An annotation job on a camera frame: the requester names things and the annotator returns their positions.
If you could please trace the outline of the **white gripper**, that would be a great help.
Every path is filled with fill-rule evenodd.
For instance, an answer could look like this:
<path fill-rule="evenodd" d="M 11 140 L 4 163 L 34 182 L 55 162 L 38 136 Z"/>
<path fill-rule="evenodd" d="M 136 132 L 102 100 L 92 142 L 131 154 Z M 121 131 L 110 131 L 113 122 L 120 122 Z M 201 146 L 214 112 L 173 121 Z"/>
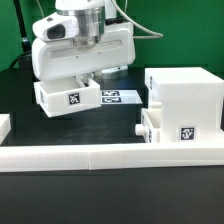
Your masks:
<path fill-rule="evenodd" d="M 98 43 L 80 46 L 78 20 L 51 14 L 32 26 L 35 76 L 50 81 L 132 64 L 135 59 L 133 25 L 130 22 L 105 25 Z"/>

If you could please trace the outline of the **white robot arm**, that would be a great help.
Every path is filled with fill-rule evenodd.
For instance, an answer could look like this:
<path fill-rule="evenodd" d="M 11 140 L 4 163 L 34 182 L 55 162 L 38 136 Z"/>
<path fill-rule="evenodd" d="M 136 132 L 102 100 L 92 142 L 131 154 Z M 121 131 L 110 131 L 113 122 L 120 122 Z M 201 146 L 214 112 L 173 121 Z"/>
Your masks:
<path fill-rule="evenodd" d="M 56 0 L 56 12 L 35 22 L 32 65 L 41 81 L 96 72 L 135 59 L 133 26 L 108 25 L 104 0 Z"/>

